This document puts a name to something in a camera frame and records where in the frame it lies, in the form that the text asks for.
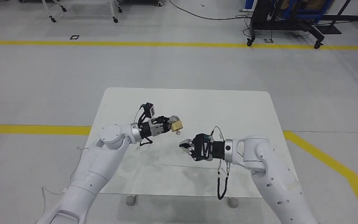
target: gold padlock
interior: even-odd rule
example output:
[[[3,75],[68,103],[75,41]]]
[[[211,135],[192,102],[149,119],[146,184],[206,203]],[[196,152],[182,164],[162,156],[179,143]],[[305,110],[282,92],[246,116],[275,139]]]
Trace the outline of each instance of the gold padlock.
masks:
[[[176,132],[177,130],[180,130],[183,128],[183,124],[181,123],[181,120],[178,120],[172,124],[172,132]]]

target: table top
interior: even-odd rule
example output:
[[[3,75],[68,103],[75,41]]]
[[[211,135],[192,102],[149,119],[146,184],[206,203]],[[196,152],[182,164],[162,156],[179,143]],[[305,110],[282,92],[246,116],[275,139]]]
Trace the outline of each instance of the table top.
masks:
[[[216,197],[219,160],[195,162],[178,147],[186,138],[210,134],[216,125],[225,138],[267,136],[296,176],[270,95],[261,91],[108,88],[86,146],[98,138],[104,125],[132,123],[140,104],[146,102],[154,104],[155,116],[179,116],[184,127],[181,134],[168,132],[152,137],[153,144],[130,145],[116,174],[100,193]],[[218,133],[214,138],[220,140]],[[225,196],[261,198],[250,172],[234,165]]]

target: yellow floor line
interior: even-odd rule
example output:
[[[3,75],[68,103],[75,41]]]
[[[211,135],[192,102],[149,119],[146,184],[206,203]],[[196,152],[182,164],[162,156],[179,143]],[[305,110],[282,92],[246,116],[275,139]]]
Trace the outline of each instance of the yellow floor line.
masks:
[[[55,125],[4,125],[0,124],[0,134],[65,134],[87,136],[91,126],[55,126]]]
[[[317,158],[318,160],[344,176],[348,180],[353,192],[358,198],[358,175],[354,171],[345,167],[343,164],[339,163],[331,156],[325,154],[320,149],[314,147],[304,139],[300,138],[297,134],[290,131],[284,131],[284,136],[287,140],[290,140],[291,142],[295,143],[298,147],[304,149],[312,156],[314,156],[315,158]]]
[[[120,42],[120,41],[36,41],[0,40],[0,45],[50,45],[50,46],[161,46],[195,48],[249,48],[246,43],[186,43],[186,42]],[[303,44],[253,44],[250,48],[314,50],[313,45]],[[320,50],[358,50],[356,45],[321,46]]]
[[[90,134],[91,126],[55,126],[55,125],[6,125],[0,124],[0,134],[62,134],[87,136]],[[314,147],[306,140],[300,138],[293,132],[284,131],[286,140],[290,140],[298,147],[304,149],[312,156],[344,176],[352,187],[358,198],[358,175],[339,163],[337,160]]]

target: gray floor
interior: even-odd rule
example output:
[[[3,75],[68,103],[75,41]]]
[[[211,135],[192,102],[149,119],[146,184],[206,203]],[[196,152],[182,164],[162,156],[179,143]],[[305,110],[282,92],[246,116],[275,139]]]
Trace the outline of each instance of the gray floor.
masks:
[[[175,0],[210,17],[239,14],[242,1]],[[164,6],[123,5],[114,24],[106,1],[0,2],[0,40],[179,41],[245,43],[243,20],[207,21]],[[358,45],[358,24],[341,24],[327,45]],[[263,32],[257,40],[270,32]],[[274,32],[275,44],[313,44]],[[0,45],[0,124],[91,125],[108,87],[262,90],[271,94],[283,130],[297,134],[358,172],[357,51]],[[34,223],[41,186],[61,192],[79,159],[79,136],[0,136],[0,217]],[[357,198],[347,180],[288,142],[310,208],[323,224],[356,223]],[[215,198],[100,195],[88,223],[277,223],[261,200],[230,209]],[[50,207],[59,197],[48,194]]]

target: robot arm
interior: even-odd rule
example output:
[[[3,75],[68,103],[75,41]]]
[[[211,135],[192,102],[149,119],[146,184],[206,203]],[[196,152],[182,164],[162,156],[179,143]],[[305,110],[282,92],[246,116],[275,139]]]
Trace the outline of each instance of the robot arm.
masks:
[[[88,210],[100,190],[114,176],[129,144],[136,144],[142,139],[152,143],[148,137],[169,130],[178,132],[182,128],[177,116],[153,118],[153,104],[146,103],[141,108],[144,108],[144,113],[138,123],[110,124],[102,128],[100,138],[83,152],[73,180],[61,201],[45,212],[36,224],[86,223]]]
[[[240,142],[244,143],[242,158],[237,151]],[[193,140],[181,142],[179,147],[195,161],[219,158],[249,170],[258,191],[282,224],[317,224],[299,182],[275,155],[266,137],[247,136],[217,142],[211,135],[198,134]]]

